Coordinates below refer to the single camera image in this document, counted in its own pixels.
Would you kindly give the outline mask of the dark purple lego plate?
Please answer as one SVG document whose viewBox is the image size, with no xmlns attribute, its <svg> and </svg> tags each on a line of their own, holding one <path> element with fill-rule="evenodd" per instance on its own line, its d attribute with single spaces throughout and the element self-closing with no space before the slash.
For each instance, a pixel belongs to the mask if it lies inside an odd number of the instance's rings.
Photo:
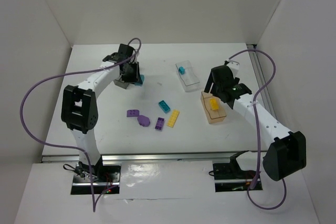
<svg viewBox="0 0 336 224">
<path fill-rule="evenodd" d="M 155 130 L 162 131 L 164 122 L 165 122 L 165 118 L 158 117 L 156 124 L 155 124 Z"/>
</svg>

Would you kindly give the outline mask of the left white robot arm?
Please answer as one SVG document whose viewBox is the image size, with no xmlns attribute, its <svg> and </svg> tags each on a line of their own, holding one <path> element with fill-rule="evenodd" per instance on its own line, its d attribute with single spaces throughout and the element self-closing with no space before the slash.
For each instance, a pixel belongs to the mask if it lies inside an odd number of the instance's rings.
<svg viewBox="0 0 336 224">
<path fill-rule="evenodd" d="M 120 44 L 118 51 L 103 58 L 99 70 L 76 86 L 67 85 L 62 95 L 61 120 L 70 129 L 79 151 L 79 167 L 99 175 L 102 156 L 97 148 L 94 127 L 98 122 L 97 98 L 114 80 L 142 83 L 137 62 L 139 48 Z"/>
</svg>

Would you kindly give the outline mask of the small yellow lego brick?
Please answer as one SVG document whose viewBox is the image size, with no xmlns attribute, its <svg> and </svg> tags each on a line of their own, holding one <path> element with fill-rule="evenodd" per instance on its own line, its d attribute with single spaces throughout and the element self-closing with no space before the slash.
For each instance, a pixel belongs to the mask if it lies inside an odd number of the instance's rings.
<svg viewBox="0 0 336 224">
<path fill-rule="evenodd" d="M 217 111 L 219 109 L 218 102 L 215 98 L 209 99 L 209 105 L 212 111 Z"/>
</svg>

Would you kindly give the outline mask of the purple rounded lego brick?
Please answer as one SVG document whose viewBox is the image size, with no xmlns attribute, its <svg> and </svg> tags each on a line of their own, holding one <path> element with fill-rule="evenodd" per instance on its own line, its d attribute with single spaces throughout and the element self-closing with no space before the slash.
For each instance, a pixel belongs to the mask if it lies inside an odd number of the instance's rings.
<svg viewBox="0 0 336 224">
<path fill-rule="evenodd" d="M 130 110 L 127 110 L 127 117 L 130 118 L 130 117 L 138 117 L 140 115 L 140 111 L 137 110 L 137 109 L 130 109 Z"/>
</svg>

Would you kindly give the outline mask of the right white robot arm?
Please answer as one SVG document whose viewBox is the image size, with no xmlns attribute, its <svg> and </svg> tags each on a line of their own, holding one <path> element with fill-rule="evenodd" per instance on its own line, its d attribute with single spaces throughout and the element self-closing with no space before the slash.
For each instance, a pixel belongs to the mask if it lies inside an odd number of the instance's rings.
<svg viewBox="0 0 336 224">
<path fill-rule="evenodd" d="M 306 138 L 278 122 L 260 103 L 254 94 L 234 74 L 239 64 L 226 61 L 224 65 L 211 69 L 204 92 L 210 93 L 239 113 L 256 129 L 268 148 L 262 159 L 266 174 L 279 181 L 307 165 Z"/>
</svg>

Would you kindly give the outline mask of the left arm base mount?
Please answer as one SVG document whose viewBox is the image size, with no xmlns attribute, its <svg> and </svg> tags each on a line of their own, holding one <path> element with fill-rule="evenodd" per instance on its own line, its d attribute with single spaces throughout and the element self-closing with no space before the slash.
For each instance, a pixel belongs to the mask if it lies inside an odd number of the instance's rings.
<svg viewBox="0 0 336 224">
<path fill-rule="evenodd" d="M 74 173 L 71 195 L 91 194 L 89 172 L 81 171 L 78 164 L 76 164 L 75 167 L 69 164 L 64 164 L 63 169 Z M 100 175 L 93 175 L 94 194 L 99 195 L 104 190 L 106 191 L 105 194 L 119 194 L 120 175 L 120 164 L 104 166 Z"/>
</svg>

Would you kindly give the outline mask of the dark smoky plastic container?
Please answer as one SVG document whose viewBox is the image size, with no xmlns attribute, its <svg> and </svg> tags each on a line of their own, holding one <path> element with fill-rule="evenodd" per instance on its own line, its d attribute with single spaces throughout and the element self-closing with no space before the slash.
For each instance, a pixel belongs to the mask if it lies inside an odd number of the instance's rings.
<svg viewBox="0 0 336 224">
<path fill-rule="evenodd" d="M 113 83 L 117 86 L 120 87 L 122 89 L 127 89 L 128 86 L 130 85 L 130 83 L 125 82 L 122 80 L 122 76 L 119 76 L 118 78 L 114 79 Z"/>
</svg>

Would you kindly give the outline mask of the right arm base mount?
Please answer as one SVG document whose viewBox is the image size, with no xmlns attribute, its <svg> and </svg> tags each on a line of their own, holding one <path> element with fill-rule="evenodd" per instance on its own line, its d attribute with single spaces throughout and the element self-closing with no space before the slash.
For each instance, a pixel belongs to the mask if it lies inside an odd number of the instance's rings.
<svg viewBox="0 0 336 224">
<path fill-rule="evenodd" d="M 256 176 L 253 169 L 243 168 L 238 158 L 248 151 L 241 151 L 231 155 L 228 161 L 213 163 L 213 169 L 208 172 L 214 178 L 215 192 L 247 191 Z"/>
</svg>

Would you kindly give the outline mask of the teal rectangular lego brick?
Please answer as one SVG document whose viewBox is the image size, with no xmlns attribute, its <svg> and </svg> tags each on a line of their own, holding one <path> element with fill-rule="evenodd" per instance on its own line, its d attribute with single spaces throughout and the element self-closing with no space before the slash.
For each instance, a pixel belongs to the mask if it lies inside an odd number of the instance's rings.
<svg viewBox="0 0 336 224">
<path fill-rule="evenodd" d="M 161 100 L 159 103 L 158 103 L 159 107 L 162 109 L 162 111 L 164 113 L 169 113 L 171 108 L 168 106 L 168 104 L 164 101 L 164 100 Z"/>
</svg>

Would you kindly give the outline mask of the purple oval lego brick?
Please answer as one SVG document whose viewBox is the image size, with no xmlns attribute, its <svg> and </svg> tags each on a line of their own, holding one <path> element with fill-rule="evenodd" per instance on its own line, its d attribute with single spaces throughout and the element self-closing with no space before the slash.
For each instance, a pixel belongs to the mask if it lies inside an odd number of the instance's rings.
<svg viewBox="0 0 336 224">
<path fill-rule="evenodd" d="M 137 117 L 138 123 L 143 127 L 148 127 L 150 125 L 150 119 L 147 116 L 139 115 Z"/>
</svg>

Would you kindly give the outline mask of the orange tinted plastic container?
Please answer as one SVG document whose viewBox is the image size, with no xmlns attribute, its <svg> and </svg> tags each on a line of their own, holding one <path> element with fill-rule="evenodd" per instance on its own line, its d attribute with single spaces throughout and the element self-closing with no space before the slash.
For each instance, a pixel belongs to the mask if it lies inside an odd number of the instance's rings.
<svg viewBox="0 0 336 224">
<path fill-rule="evenodd" d="M 219 98 L 202 91 L 201 103 L 209 124 L 220 123 L 226 118 L 226 111 Z"/>
</svg>

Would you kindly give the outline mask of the teal rounded lego brick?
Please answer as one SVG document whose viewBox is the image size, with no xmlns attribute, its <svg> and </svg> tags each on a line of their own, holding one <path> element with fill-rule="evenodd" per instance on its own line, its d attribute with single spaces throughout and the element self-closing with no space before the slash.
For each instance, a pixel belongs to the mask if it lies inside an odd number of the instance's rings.
<svg viewBox="0 0 336 224">
<path fill-rule="evenodd" d="M 138 79 L 135 83 L 133 83 L 133 84 L 134 84 L 135 86 L 142 86 L 143 83 L 144 83 L 144 75 L 141 74 L 140 77 L 139 77 L 139 79 Z"/>
</svg>

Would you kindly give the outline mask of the clear plastic container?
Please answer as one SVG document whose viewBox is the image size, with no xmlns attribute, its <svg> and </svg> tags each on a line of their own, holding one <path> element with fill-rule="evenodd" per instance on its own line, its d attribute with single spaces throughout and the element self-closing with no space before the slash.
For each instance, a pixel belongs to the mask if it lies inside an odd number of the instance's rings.
<svg viewBox="0 0 336 224">
<path fill-rule="evenodd" d="M 185 69 L 184 74 L 179 73 L 179 67 L 183 67 Z M 193 92 L 199 89 L 200 80 L 195 75 L 193 67 L 188 60 L 176 63 L 175 69 L 181 82 L 182 88 L 184 89 L 185 92 Z"/>
</svg>

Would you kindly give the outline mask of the long yellow lego plate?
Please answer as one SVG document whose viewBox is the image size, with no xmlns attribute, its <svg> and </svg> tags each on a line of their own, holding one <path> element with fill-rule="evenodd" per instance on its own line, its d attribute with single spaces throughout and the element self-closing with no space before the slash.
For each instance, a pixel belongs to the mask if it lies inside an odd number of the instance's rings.
<svg viewBox="0 0 336 224">
<path fill-rule="evenodd" d="M 174 127 L 179 114 L 180 114 L 179 110 L 173 110 L 172 111 L 172 114 L 171 114 L 171 116 L 170 116 L 170 118 L 167 122 L 168 127 Z"/>
</svg>

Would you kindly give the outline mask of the aluminium rail frame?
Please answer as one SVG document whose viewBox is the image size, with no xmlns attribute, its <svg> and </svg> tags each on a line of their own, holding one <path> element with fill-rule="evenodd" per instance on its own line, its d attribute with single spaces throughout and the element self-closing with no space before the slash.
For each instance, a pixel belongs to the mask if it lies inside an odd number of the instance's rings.
<svg viewBox="0 0 336 224">
<path fill-rule="evenodd" d="M 244 43 L 143 44 L 139 62 L 144 84 L 126 90 L 110 84 L 98 97 L 94 130 L 100 153 L 108 159 L 143 159 L 256 150 L 256 131 L 241 115 L 226 107 L 226 118 L 209 124 L 200 100 L 210 70 L 229 57 L 239 62 L 238 76 L 252 91 L 269 78 L 261 70 L 263 55 L 249 54 L 246 48 Z M 184 91 L 175 69 L 176 63 L 187 60 L 200 80 L 193 92 Z M 159 107 L 161 100 L 171 108 L 169 113 Z M 128 118 L 130 109 L 147 116 L 150 125 Z M 180 114 L 174 127 L 168 127 L 173 110 Z M 155 130 L 158 117 L 165 118 L 162 131 Z"/>
</svg>

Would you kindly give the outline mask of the small teal lego cube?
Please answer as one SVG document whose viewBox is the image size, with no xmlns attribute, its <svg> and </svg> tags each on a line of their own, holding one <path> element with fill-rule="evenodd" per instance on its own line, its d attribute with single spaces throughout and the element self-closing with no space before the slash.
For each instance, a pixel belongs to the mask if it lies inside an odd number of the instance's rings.
<svg viewBox="0 0 336 224">
<path fill-rule="evenodd" d="M 185 73 L 185 69 L 183 67 L 179 67 L 178 71 L 180 74 L 184 74 Z"/>
</svg>

